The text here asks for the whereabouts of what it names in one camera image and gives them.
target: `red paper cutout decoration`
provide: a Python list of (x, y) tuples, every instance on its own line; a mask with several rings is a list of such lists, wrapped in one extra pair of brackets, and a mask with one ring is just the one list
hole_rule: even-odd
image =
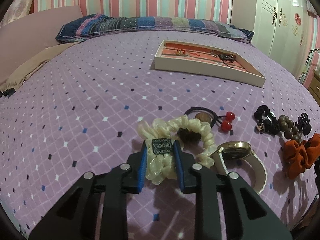
[(294, 18), (296, 20), (296, 23), (300, 26), (301, 25), (301, 17), (300, 17), (300, 15), (296, 13), (294, 15)]

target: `bed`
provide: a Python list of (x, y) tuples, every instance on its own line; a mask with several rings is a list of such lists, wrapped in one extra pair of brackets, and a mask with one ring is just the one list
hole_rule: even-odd
[[(153, 69), (163, 40), (195, 42), (240, 54), (265, 77), (263, 88), (208, 76)], [(76, 44), (46, 63), (9, 99), (1, 98), (0, 167), (3, 203), (13, 209), (27, 233), (85, 172), (109, 172), (141, 149), (141, 120), (165, 121), (191, 106), (218, 115), (236, 115), (233, 135), (213, 127), (217, 145), (251, 143), (268, 172), (260, 195), (289, 229), (300, 220), (317, 190), (313, 169), (296, 180), (282, 171), (279, 136), (258, 134), (253, 113), (267, 105), (276, 116), (297, 120), (306, 112), (312, 133), (319, 130), (319, 106), (283, 67), (250, 44), (204, 33), (140, 31), (96, 37)], [(197, 154), (201, 149), (189, 149)], [(228, 163), (249, 184), (251, 169)], [(195, 196), (182, 195), (175, 180), (147, 182), (128, 199), (131, 239), (192, 239)]]

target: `watch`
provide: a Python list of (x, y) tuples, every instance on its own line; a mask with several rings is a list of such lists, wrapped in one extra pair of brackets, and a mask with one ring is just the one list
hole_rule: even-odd
[(253, 187), (257, 194), (260, 194), (267, 183), (267, 171), (262, 161), (251, 149), (248, 142), (232, 141), (226, 142), (218, 146), (217, 150), (212, 154), (215, 161), (215, 166), (219, 174), (227, 175), (229, 172), (224, 160), (238, 160), (242, 159), (250, 164), (253, 168), (256, 183)]

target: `white wardrobe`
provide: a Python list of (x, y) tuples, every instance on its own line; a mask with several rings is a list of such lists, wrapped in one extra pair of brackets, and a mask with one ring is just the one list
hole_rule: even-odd
[(306, 0), (233, 0), (231, 24), (254, 31), (252, 44), (293, 75), (305, 62)]

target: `box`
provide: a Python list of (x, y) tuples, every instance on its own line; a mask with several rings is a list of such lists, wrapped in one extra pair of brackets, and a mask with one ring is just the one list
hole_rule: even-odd
[[(234, 62), (222, 61), (222, 54)], [(189, 42), (162, 41), (155, 56), (155, 69), (229, 79), (263, 87), (266, 78), (239, 54)]]

